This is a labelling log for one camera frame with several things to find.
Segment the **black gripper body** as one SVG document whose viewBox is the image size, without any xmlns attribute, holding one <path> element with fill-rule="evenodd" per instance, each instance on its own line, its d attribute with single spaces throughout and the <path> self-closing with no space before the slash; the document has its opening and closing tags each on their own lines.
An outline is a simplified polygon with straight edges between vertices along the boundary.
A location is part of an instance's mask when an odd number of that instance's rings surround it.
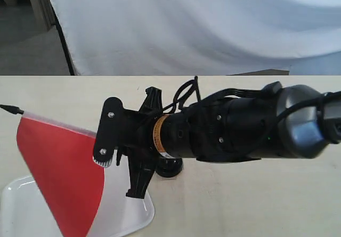
<svg viewBox="0 0 341 237">
<path fill-rule="evenodd" d="M 127 157 L 130 188 L 126 196 L 130 198 L 145 197 L 159 159 L 152 131 L 162 109 L 161 90 L 148 87 L 145 92 L 147 96 L 138 111 L 124 110 L 119 131 L 116 166 L 120 165 L 122 156 Z"/>
</svg>

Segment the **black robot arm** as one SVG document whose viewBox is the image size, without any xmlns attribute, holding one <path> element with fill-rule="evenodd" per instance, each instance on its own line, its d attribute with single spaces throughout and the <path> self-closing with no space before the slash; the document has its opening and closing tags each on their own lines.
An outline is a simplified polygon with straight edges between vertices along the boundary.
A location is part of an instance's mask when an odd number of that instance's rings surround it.
<svg viewBox="0 0 341 237">
<path fill-rule="evenodd" d="M 260 90 L 226 88 L 203 98 L 197 78 L 184 83 L 168 106 L 160 89 L 145 92 L 137 111 L 125 109 L 117 97 L 105 100 L 93 149 L 93 161 L 104 168 L 127 157 L 130 198 L 144 198 L 153 174 L 178 175 L 185 158 L 314 159 L 340 143 L 340 92 L 276 81 Z"/>
</svg>

